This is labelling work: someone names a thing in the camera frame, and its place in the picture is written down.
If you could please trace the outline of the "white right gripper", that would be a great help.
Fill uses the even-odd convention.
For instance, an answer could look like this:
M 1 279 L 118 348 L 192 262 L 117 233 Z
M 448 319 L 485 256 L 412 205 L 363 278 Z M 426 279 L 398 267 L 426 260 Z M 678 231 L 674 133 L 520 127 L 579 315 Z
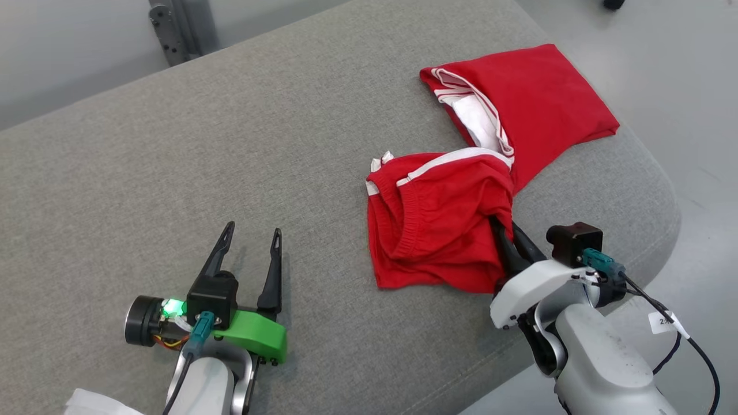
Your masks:
M 505 275 L 513 277 L 503 284 L 490 305 L 490 317 L 497 329 L 519 324 L 527 313 L 532 313 L 533 323 L 541 327 L 556 320 L 570 305 L 596 309 L 627 294 L 624 281 L 606 281 L 590 266 L 571 268 L 548 260 L 516 223 L 513 241 L 497 217 L 491 217 L 490 224 Z M 524 259 L 533 263 L 525 270 Z

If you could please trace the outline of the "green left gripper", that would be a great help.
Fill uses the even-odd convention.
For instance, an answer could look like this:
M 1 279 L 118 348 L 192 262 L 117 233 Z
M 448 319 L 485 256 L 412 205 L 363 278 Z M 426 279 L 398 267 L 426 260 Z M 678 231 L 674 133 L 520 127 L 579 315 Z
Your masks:
M 230 271 L 221 269 L 229 252 L 235 222 L 229 221 L 208 255 L 200 277 L 235 279 Z M 264 360 L 282 364 L 287 357 L 287 330 L 263 315 L 279 315 L 283 305 L 282 231 L 274 229 L 270 244 L 270 265 L 257 310 L 261 314 L 237 310 L 228 329 L 213 329 L 211 341 L 221 339 Z M 186 321 L 185 303 L 178 299 L 158 299 L 140 295 L 126 314 L 126 342 L 134 346 L 162 346 L 181 351 L 190 340 L 192 326 Z

